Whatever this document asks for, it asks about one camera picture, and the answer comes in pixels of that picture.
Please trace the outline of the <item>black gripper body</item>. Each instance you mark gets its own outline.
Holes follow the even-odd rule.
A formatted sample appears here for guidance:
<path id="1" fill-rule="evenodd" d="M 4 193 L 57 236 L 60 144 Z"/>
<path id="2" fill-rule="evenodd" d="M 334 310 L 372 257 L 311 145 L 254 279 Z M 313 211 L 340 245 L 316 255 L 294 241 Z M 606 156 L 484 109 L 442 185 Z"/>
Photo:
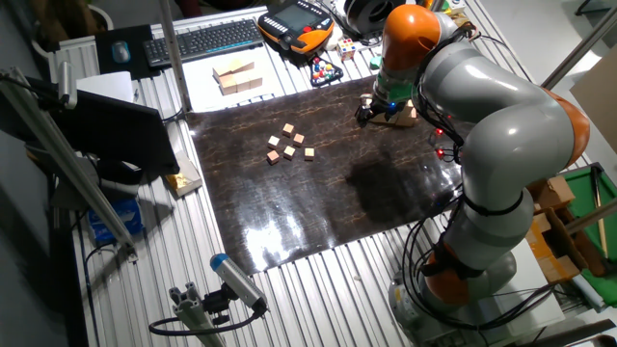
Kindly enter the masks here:
<path id="1" fill-rule="evenodd" d="M 396 121 L 403 109 L 403 102 L 390 102 L 375 98 L 370 103 L 371 121 Z"/>

